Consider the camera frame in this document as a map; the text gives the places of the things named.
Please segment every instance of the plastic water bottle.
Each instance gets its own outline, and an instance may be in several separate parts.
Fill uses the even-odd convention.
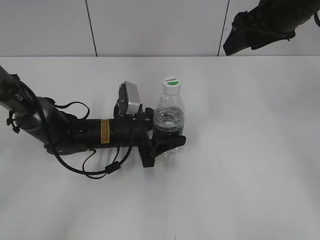
[[[180,97],[181,82],[177,77],[166,77],[162,82],[160,97],[153,116],[154,131],[162,135],[182,135],[185,123],[184,104]],[[166,151],[174,154],[178,148]]]

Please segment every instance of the white wall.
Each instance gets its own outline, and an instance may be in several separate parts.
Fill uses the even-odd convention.
[[[89,0],[99,56],[216,56],[228,0]]]
[[[0,56],[94,54],[84,0],[0,0]]]
[[[259,0],[87,0],[98,56],[217,56]],[[95,56],[85,0],[0,0],[0,56]],[[236,55],[320,55],[313,20],[291,42]],[[224,56],[221,46],[220,56]]]

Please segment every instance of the water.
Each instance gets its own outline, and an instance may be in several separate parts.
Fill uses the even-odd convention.
[[[157,109],[154,112],[153,127],[154,130],[163,135],[177,136],[182,135],[184,129],[185,115],[184,111],[176,106]],[[163,153],[169,156],[175,153],[178,147]]]

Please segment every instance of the black cable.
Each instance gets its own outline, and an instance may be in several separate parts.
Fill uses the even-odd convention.
[[[41,119],[41,122],[43,124],[43,128],[44,128],[44,131],[45,131],[45,134],[46,134],[46,137],[47,137],[47,140],[48,140],[48,143],[49,143],[49,146],[50,148],[52,149],[52,152],[54,154],[54,156],[56,157],[56,159],[59,161],[59,163],[61,163],[66,169],[74,172],[74,173],[77,173],[77,174],[82,174],[82,175],[101,175],[101,174],[105,174],[105,173],[108,173],[108,171],[105,169],[105,170],[102,170],[102,171],[81,171],[79,169],[76,169],[70,165],[68,165],[62,158],[61,156],[59,155],[56,147],[55,147],[55,144],[52,140],[52,136],[51,136],[51,132],[49,130],[49,125],[47,123],[47,120],[46,120],[46,117],[45,117],[45,114],[44,114],[44,111],[43,111],[43,108],[41,106],[41,103],[38,99],[38,97],[34,94],[34,92],[26,85],[24,84],[22,81],[19,80],[19,82],[21,83],[21,85],[23,86],[23,88],[30,94],[30,96],[32,97],[33,101],[34,101],[34,104],[36,105],[36,108],[38,109],[38,113],[39,113],[39,116],[40,116],[40,119]]]
[[[135,140],[135,131],[134,131],[133,127],[131,127],[130,146],[129,146],[128,150],[126,151],[126,154],[124,155],[124,157],[122,158],[122,160],[119,162],[120,165],[122,165],[122,164],[127,160],[127,158],[129,157],[129,155],[130,155],[130,153],[131,153],[131,150],[132,150],[132,147],[134,146],[134,140]]]
[[[320,27],[320,19],[317,12],[314,14],[314,21]]]
[[[79,119],[79,120],[81,120],[81,121],[86,120],[86,119],[89,117],[90,108],[89,108],[87,105],[85,105],[83,102],[73,101],[73,102],[70,102],[70,103],[68,103],[68,104],[66,104],[66,105],[56,105],[56,104],[53,104],[53,105],[54,105],[57,109],[67,109],[68,107],[70,107],[70,106],[73,105],[73,104],[81,104],[81,105],[83,105],[83,106],[86,107],[87,112],[86,112],[85,116],[84,116],[83,118],[80,118],[80,119]]]
[[[93,153],[92,153],[90,156],[88,156],[88,157],[84,160],[84,162],[83,162],[83,164],[82,164],[82,171],[84,171],[85,173],[86,173],[86,171],[85,171],[85,164],[86,164],[87,160],[88,160],[89,158],[91,158],[93,155],[95,155],[96,152],[97,152],[97,150],[95,150],[95,149],[89,149],[89,150],[90,150],[90,151],[93,151]],[[115,163],[115,161],[116,161],[116,159],[117,159],[117,157],[118,157],[119,151],[120,151],[120,145],[116,148],[116,155],[115,155],[115,157],[114,157],[114,159],[113,159],[113,161],[112,161],[112,164]],[[94,176],[90,176],[90,175],[87,175],[87,174],[86,174],[86,176],[87,176],[88,178],[90,178],[90,179],[102,179],[102,178],[105,177],[106,175],[107,175],[107,173],[103,174],[102,176],[94,177]]]

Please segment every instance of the panel seam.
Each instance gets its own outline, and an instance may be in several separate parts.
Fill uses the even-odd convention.
[[[221,44],[222,44],[222,40],[223,40],[223,37],[224,37],[224,32],[225,32],[225,27],[226,27],[226,21],[227,21],[227,15],[228,15],[228,11],[229,11],[229,6],[230,6],[230,0],[228,0],[228,4],[226,6],[226,11],[225,11],[225,16],[224,16],[224,22],[223,22],[223,27],[222,27],[222,32],[221,32],[221,38],[220,38],[217,57],[219,57],[219,54],[220,54],[220,49],[221,49]]]
[[[89,19],[89,24],[90,24],[90,30],[91,30],[91,36],[92,36],[92,41],[93,41],[94,53],[95,53],[95,56],[98,57],[96,41],[95,41],[95,35],[94,35],[94,31],[92,29],[91,17],[90,17],[90,13],[89,13],[89,7],[88,7],[87,0],[85,0],[85,6],[86,6],[86,12],[87,12],[88,19]]]

